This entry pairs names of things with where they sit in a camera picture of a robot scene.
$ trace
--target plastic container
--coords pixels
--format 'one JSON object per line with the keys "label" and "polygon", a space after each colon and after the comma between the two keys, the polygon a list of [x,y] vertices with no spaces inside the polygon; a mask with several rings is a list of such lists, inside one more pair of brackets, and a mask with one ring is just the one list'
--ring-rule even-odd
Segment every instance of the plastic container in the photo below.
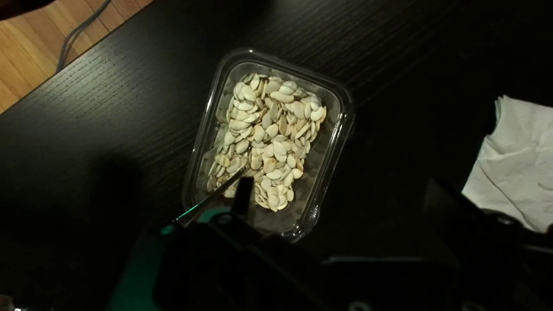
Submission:
{"label": "plastic container", "polygon": [[293,182],[295,199],[278,213],[262,209],[253,201],[250,206],[248,221],[253,228],[264,233],[279,233],[295,242],[309,233],[317,221],[329,176],[354,123],[354,109],[347,92],[336,83],[260,52],[236,50],[219,64],[193,144],[182,204],[188,208],[208,195],[207,170],[217,147],[219,125],[224,123],[224,111],[234,83],[250,73],[291,80],[303,90],[316,94],[328,111],[305,157],[303,176]]}

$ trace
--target black cable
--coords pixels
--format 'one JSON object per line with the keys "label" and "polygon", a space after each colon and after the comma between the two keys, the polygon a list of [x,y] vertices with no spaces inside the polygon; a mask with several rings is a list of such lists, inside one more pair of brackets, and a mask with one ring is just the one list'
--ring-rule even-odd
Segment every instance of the black cable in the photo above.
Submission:
{"label": "black cable", "polygon": [[68,50],[70,50],[70,45],[74,43],[74,40],[106,9],[106,5],[110,4],[112,0],[105,0],[94,12],[91,12],[87,16],[87,19],[84,19],[79,26],[75,26],[63,40],[63,45],[61,45],[61,50],[58,54],[58,59],[56,59],[56,68],[55,68],[55,73],[58,73],[60,69],[65,68],[65,61],[67,61],[67,56],[68,56]]}

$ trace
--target dark table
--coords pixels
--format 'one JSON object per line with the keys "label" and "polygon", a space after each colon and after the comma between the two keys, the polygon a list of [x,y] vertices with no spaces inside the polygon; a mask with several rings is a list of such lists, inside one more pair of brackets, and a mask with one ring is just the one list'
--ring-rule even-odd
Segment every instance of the dark table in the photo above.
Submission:
{"label": "dark table", "polygon": [[357,123],[314,254],[438,256],[428,176],[459,189],[502,94],[551,104],[547,0],[157,0],[0,118],[0,292],[101,310],[136,237],[179,209],[219,59],[341,81]]}

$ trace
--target food container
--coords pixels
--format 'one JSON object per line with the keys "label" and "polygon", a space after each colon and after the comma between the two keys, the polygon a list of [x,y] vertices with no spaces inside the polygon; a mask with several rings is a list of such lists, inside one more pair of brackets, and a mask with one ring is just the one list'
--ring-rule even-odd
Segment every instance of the food container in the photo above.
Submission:
{"label": "food container", "polygon": [[278,213],[262,209],[252,201],[246,218],[258,232],[278,233],[295,242],[309,233],[317,221],[331,173],[354,123],[354,109],[347,92],[336,83],[260,52],[236,50],[219,64],[191,149],[182,204],[188,208],[208,195],[207,171],[214,161],[214,149],[220,144],[215,142],[219,125],[224,123],[233,87],[250,73],[291,80],[300,88],[316,94],[326,107],[326,119],[305,157],[303,175],[293,182],[295,199]]}

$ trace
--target white napkin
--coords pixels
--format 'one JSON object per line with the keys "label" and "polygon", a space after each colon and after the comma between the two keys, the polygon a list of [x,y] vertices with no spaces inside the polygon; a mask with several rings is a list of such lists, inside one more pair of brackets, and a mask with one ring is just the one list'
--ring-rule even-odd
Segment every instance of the white napkin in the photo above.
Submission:
{"label": "white napkin", "polygon": [[544,233],[553,223],[553,109],[500,97],[495,118],[462,195]]}

